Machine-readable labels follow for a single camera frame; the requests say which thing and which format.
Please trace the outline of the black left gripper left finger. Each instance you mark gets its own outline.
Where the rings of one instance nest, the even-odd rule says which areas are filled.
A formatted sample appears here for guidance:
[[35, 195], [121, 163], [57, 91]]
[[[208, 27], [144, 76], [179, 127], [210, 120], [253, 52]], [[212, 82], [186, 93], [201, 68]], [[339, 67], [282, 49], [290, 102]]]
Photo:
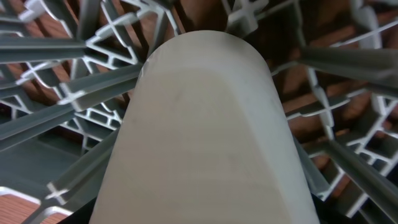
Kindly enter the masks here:
[[57, 224], [89, 224], [96, 198], [90, 200], [87, 204], [75, 211], [70, 216], [59, 221]]

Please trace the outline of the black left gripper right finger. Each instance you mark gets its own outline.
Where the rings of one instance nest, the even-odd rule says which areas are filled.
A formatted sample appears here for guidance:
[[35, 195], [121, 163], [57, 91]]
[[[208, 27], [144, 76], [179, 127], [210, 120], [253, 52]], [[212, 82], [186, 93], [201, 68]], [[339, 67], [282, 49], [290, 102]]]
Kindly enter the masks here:
[[348, 218], [340, 212], [328, 206], [316, 195], [311, 194], [313, 204], [320, 223], [322, 224], [363, 224], [363, 221], [354, 218]]

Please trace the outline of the small pale green bowl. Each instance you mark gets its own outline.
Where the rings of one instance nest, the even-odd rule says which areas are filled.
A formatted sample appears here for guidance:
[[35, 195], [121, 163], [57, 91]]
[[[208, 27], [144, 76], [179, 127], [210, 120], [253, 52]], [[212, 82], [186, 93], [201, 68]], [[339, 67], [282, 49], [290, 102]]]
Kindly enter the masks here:
[[200, 30], [144, 64], [92, 223], [318, 223], [259, 52]]

